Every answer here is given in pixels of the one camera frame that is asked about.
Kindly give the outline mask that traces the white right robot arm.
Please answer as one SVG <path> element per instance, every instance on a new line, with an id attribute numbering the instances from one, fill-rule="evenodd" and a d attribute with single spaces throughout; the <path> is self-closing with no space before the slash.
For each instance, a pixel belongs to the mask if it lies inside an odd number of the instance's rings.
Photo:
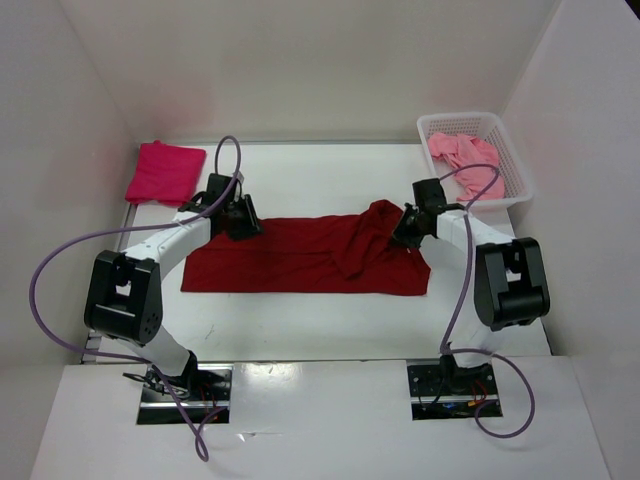
<path id="1" fill-rule="evenodd" d="M 548 314 L 550 295 L 539 243 L 515 238 L 477 219 L 459 203 L 447 201 L 441 182 L 412 184 L 407 203 L 392 233 L 392 242 L 418 249 L 427 236 L 466 255 L 461 293 L 440 344 L 439 382 L 460 393 L 500 349 L 501 332 L 524 327 Z M 477 327 L 468 345 L 455 346 L 452 335 L 467 299 L 473 300 Z"/>

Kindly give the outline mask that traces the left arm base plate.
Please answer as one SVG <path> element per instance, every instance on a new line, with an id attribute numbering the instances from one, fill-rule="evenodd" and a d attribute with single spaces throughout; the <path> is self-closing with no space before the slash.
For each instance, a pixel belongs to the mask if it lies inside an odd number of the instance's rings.
<path id="1" fill-rule="evenodd" d="M 233 365 L 200 363 L 198 367 L 203 380 L 199 380 L 198 385 L 191 389 L 173 385 L 175 395 L 190 420 L 196 425 L 215 410 L 218 412 L 210 422 L 227 424 L 230 416 Z M 142 385 L 138 425 L 184 424 L 184 418 L 166 385 L 152 369 L 148 369 L 144 375 L 124 373 L 123 376 Z"/>

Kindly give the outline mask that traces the light pink t shirt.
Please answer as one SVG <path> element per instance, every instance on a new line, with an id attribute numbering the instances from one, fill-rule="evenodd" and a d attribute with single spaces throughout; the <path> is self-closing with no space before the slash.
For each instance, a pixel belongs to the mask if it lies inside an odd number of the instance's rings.
<path id="1" fill-rule="evenodd" d="M 455 181 L 463 193 L 458 202 L 500 200 L 504 198 L 503 178 L 496 174 L 500 166 L 498 150 L 486 141 L 466 135 L 436 132 L 427 141 L 429 152 L 454 171 Z"/>

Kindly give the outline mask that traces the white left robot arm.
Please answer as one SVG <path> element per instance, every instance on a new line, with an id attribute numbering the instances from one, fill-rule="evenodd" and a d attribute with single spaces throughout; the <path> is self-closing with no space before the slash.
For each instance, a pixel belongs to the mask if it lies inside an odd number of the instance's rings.
<path id="1" fill-rule="evenodd" d="M 162 281 L 215 236 L 242 241 L 262 233 L 243 177 L 213 173 L 206 189 L 183 204 L 167 226 L 122 252 L 105 250 L 94 261 L 84 323 L 151 363 L 164 387 L 180 400 L 194 396 L 209 376 L 196 355 L 162 326 Z"/>

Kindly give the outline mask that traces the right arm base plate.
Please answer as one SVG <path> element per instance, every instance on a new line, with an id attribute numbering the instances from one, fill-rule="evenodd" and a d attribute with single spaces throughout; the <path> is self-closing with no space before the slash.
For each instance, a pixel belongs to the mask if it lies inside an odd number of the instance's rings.
<path id="1" fill-rule="evenodd" d="M 475 368 L 443 366 L 437 360 L 408 362 L 407 377 L 412 419 L 454 420 L 501 417 L 498 388 L 489 364 Z"/>

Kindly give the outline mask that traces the dark red t shirt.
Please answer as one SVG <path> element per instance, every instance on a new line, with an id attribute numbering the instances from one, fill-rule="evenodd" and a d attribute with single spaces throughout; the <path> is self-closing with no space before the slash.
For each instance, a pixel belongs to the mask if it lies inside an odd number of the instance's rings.
<path id="1" fill-rule="evenodd" d="M 388 200 L 359 214 L 270 218 L 261 234 L 221 234 L 191 253 L 186 293 L 327 293 L 423 296 L 431 269 L 416 249 L 392 241 L 402 215 Z"/>

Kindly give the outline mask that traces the magenta pink t shirt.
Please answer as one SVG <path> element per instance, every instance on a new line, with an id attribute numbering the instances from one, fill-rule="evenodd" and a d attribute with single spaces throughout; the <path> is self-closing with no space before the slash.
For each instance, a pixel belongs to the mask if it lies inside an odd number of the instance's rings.
<path id="1" fill-rule="evenodd" d="M 195 194 L 205 160 L 203 149 L 158 140 L 141 144 L 125 200 L 133 205 L 156 202 L 179 207 Z"/>

